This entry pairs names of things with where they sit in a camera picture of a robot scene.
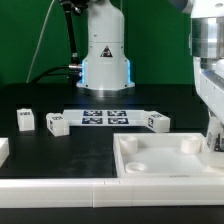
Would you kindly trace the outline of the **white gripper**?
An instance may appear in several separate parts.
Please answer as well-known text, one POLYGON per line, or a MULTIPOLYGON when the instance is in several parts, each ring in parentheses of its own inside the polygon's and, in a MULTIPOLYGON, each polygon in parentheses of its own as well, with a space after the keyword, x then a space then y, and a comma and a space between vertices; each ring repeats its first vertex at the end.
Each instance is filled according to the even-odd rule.
POLYGON ((203 70, 198 57, 193 58, 193 68, 197 94, 224 124, 224 79, 211 70, 203 70))

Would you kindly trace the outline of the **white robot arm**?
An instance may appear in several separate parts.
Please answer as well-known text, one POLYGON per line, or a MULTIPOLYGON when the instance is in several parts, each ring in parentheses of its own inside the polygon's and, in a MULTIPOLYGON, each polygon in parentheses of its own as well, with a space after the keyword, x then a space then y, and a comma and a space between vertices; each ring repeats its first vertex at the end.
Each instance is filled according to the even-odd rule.
MULTIPOLYGON (((191 18, 189 36, 197 94, 224 124, 224 0, 170 0, 191 18)), ((78 86, 95 93, 130 88, 124 15, 110 0, 87 0, 88 54, 78 86)))

